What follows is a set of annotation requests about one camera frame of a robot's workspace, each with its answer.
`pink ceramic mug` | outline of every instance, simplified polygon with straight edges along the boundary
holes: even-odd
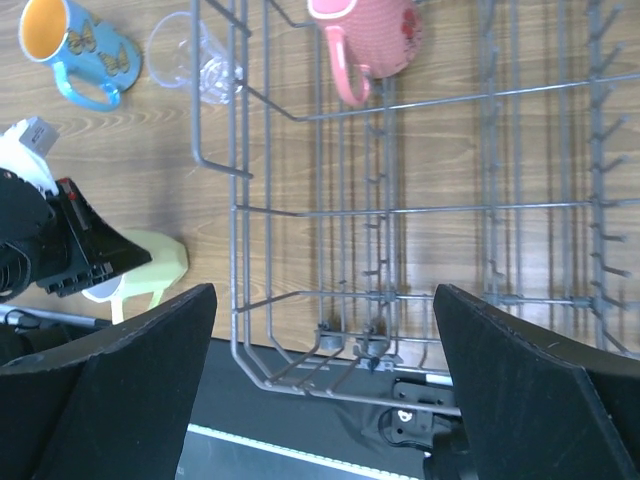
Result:
[[[331,72],[342,100],[362,105],[373,78],[395,75],[411,62],[422,43],[422,17],[412,0],[307,0],[311,16],[329,43]],[[356,95],[348,64],[360,71]]]

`wooden table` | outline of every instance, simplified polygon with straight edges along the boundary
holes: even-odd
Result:
[[[250,83],[262,87],[264,65],[261,58],[261,2],[251,1]],[[292,18],[307,18],[303,1],[282,0]],[[539,86],[559,83],[557,69],[557,2],[521,0],[519,9],[521,84]],[[610,67],[610,74],[640,71],[640,4],[627,2],[625,12],[605,41],[611,48],[624,40],[626,48]],[[85,0],[83,5],[123,32],[145,45],[153,27],[164,16],[187,10],[177,0],[159,0],[153,4],[121,0],[105,4]],[[588,50],[585,2],[567,0],[567,77],[583,80],[588,74]],[[22,55],[17,40],[18,20],[23,1],[8,0],[0,19],[0,125],[31,115],[39,115],[58,128],[61,138],[48,161],[57,177],[71,176],[96,210],[116,228],[144,228],[166,233],[189,250],[191,269],[170,294],[199,282],[213,282],[220,296],[220,309],[213,334],[229,336],[229,180],[222,174],[197,168],[191,157],[189,98],[179,91],[154,84],[145,66],[137,84],[124,96],[124,105],[112,113],[81,109],[65,100],[53,85],[47,68],[30,63]],[[508,2],[497,7],[496,29],[500,60],[497,65],[498,89],[511,88]],[[398,100],[411,102],[439,97],[477,93],[478,40],[475,2],[460,0],[430,1],[425,10],[427,41],[419,59],[398,80]],[[206,24],[222,39],[226,29],[222,19],[203,2]],[[313,109],[313,57],[310,29],[293,31],[284,22],[271,17],[271,83],[273,98],[294,113]],[[327,108],[335,107],[335,93],[325,75]],[[523,198],[529,202],[562,200],[560,182],[559,92],[550,90],[521,97]],[[590,190],[588,89],[567,93],[569,163],[572,171],[571,200],[588,200]],[[499,195],[503,202],[514,201],[513,144],[511,112],[513,97],[501,100],[498,122],[499,155],[503,168],[498,174]],[[607,120],[621,113],[630,121],[616,133],[609,154],[626,153],[637,157],[640,150],[640,82],[621,84],[610,98]],[[252,198],[263,203],[264,134],[263,110],[259,102],[251,104],[251,169],[256,173]],[[477,102],[454,103],[413,109],[398,115],[399,170],[401,206],[445,206],[480,202],[480,138]],[[325,208],[338,208],[338,122],[324,127],[327,178]],[[362,159],[364,140],[362,121],[345,122],[347,139],[347,178],[349,208],[361,208]],[[273,116],[273,207],[308,210],[315,205],[315,127],[293,123]],[[209,159],[226,163],[227,109],[203,106],[203,152]],[[640,168],[637,161],[612,173],[608,179],[611,197],[640,197]],[[628,207],[609,212],[611,233],[624,233],[629,241],[610,249],[611,263],[640,273],[637,246],[640,245],[640,209]],[[527,296],[562,296],[563,264],[569,265],[569,277],[576,295],[588,295],[592,259],[589,224],[590,209],[571,211],[570,257],[562,259],[561,209],[527,210],[523,222],[523,284]],[[515,288],[514,214],[506,213],[500,233],[500,269],[505,288]],[[349,220],[349,231],[356,231],[361,219]],[[482,250],[480,214],[433,213],[407,216],[402,222],[401,256],[406,268],[406,291],[432,292],[438,283],[456,283],[473,292],[481,288]],[[254,300],[265,297],[264,222],[252,217],[251,237]],[[325,287],[338,288],[340,278],[336,258],[339,222],[325,222],[327,228],[327,268]],[[273,294],[317,288],[317,223],[308,219],[275,220],[273,226]],[[363,255],[361,238],[349,241],[348,288],[361,289]],[[640,298],[640,276],[610,281],[611,294]],[[82,296],[58,299],[31,289],[19,301],[41,308],[107,316],[108,308],[94,305]],[[130,314],[140,312],[147,299],[127,304]],[[329,304],[327,311],[338,308]],[[525,318],[545,326],[559,328],[562,307],[527,305]],[[308,349],[318,322],[317,301],[295,297],[274,308],[275,331],[281,343],[293,349]],[[420,332],[420,315],[410,316],[402,328]],[[266,342],[264,315],[254,314],[257,343]],[[571,314],[575,334],[592,340],[593,318],[585,310]],[[636,311],[616,311],[626,343],[640,344],[640,321]]]

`drinking glass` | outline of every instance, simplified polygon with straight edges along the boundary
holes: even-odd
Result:
[[[165,88],[191,89],[191,14],[175,12],[156,25],[147,44],[151,78]],[[200,98],[211,104],[227,104],[242,89],[230,78],[225,49],[200,21]],[[235,69],[242,78],[242,68]]]

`wood grain surface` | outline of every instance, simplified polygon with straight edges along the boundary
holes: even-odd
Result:
[[[135,86],[124,95],[123,105],[112,113],[97,113],[65,100],[53,84],[50,69],[30,63],[20,51],[17,32],[23,1],[5,0],[0,19],[0,126],[31,115],[39,115],[58,128],[61,138],[48,161],[57,177],[71,176],[96,210],[115,228],[143,228],[166,233],[184,242],[191,268],[170,295],[199,283],[212,282],[220,297],[214,336],[230,335],[229,265],[229,179],[219,173],[197,168],[191,157],[189,98],[184,92],[167,90],[153,83],[148,66]],[[84,0],[83,5],[115,24],[144,46],[153,27],[164,16],[187,10],[177,0],[158,0],[153,5],[120,0],[105,4]],[[292,29],[275,13],[270,21],[270,59],[263,59],[262,2],[250,1],[249,83],[263,89],[265,69],[270,72],[271,95],[275,102],[295,115],[312,114],[314,105],[314,32],[311,28]],[[519,67],[521,87],[582,81],[589,75],[585,2],[567,0],[566,24],[558,25],[555,1],[520,0]],[[626,8],[604,40],[609,51],[625,42],[624,51],[609,68],[609,74],[640,71],[640,4],[627,1]],[[282,0],[281,4],[295,21],[308,19],[305,2]],[[605,2],[608,11],[612,2]],[[402,103],[477,94],[478,18],[475,2],[461,0],[429,1],[424,11],[426,41],[419,58],[397,79],[397,100]],[[498,90],[514,88],[511,61],[509,2],[498,2],[496,43]],[[203,2],[203,19],[221,40],[226,39],[223,19]],[[566,79],[559,77],[558,28],[565,31]],[[172,46],[166,45],[167,52]],[[323,50],[322,90],[324,111],[337,111],[337,99],[331,85]],[[566,95],[567,112],[561,115],[559,100]],[[589,150],[589,91],[586,87],[551,89],[528,93],[520,98],[522,140],[522,202],[587,201],[591,191]],[[514,96],[502,97],[497,124],[498,157],[502,167],[497,173],[499,203],[515,202],[514,180]],[[640,81],[619,82],[606,106],[606,120],[613,122],[621,114],[630,120],[607,145],[607,158],[628,154],[633,159],[607,178],[610,198],[640,197]],[[372,124],[380,122],[371,117]],[[203,144],[206,158],[227,163],[229,124],[223,106],[203,105]],[[250,184],[251,203],[265,206],[265,133],[264,109],[251,99],[248,159],[255,178]],[[281,115],[271,117],[272,207],[283,210],[318,210],[316,126],[310,122],[292,122]],[[365,208],[366,137],[362,116],[343,122],[325,121],[322,126],[322,173],[324,209]],[[480,104],[477,101],[403,110],[397,114],[397,149],[392,152],[399,173],[398,206],[479,205],[480,182]],[[562,190],[561,132],[566,131],[570,170],[568,193]],[[340,167],[340,135],[344,136],[344,175]],[[380,168],[380,141],[371,141],[372,164]],[[380,205],[380,190],[375,190]],[[609,232],[626,234],[628,243],[609,248],[609,263],[640,274],[637,248],[640,245],[640,209],[628,207],[607,212]],[[563,221],[569,221],[569,236],[563,239]],[[513,211],[501,216],[498,227],[498,269],[504,274],[500,288],[516,293],[516,218]],[[522,221],[522,289],[529,297],[558,297],[565,294],[587,296],[592,292],[590,209],[527,209]],[[340,219],[276,218],[272,232],[272,294],[320,288],[316,234],[322,232],[323,288],[340,291],[366,291],[366,236],[364,217],[344,220],[344,278],[342,276]],[[249,256],[239,248],[238,292],[243,300],[243,282],[248,281],[250,301],[264,299],[267,258],[265,221],[251,215]],[[433,293],[439,283],[455,283],[474,293],[482,290],[483,236],[478,212],[434,212],[409,214],[398,219],[395,237],[397,254],[402,259],[398,289],[405,293]],[[384,255],[374,249],[374,259]],[[250,259],[251,277],[244,278],[244,262]],[[619,279],[609,276],[610,294],[625,299],[640,299],[640,276]],[[374,285],[374,288],[386,288]],[[95,305],[80,295],[58,299],[35,289],[19,302],[59,311],[107,316],[108,308]],[[127,303],[130,315],[145,308],[148,299]],[[314,329],[320,320],[347,312],[350,328],[358,331],[366,317],[363,301],[340,299],[323,302],[319,318],[318,299],[296,296],[274,305],[274,334],[286,348],[307,350],[314,342]],[[403,335],[423,334],[423,302],[403,304],[399,320]],[[513,313],[544,326],[562,330],[593,341],[594,320],[588,309],[564,313],[565,307],[526,305]],[[429,317],[427,333],[436,335]],[[625,344],[640,345],[638,311],[610,312],[610,327]],[[251,313],[252,338],[267,343],[265,309]],[[414,361],[420,352],[403,347],[405,360]],[[437,355],[433,365],[441,364]]]

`butterfly mug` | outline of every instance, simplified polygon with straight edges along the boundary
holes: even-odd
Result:
[[[62,95],[92,110],[117,108],[120,93],[135,83],[142,67],[135,42],[71,0],[29,0],[19,40],[29,60],[53,69]],[[100,87],[106,101],[78,92],[71,77]]]

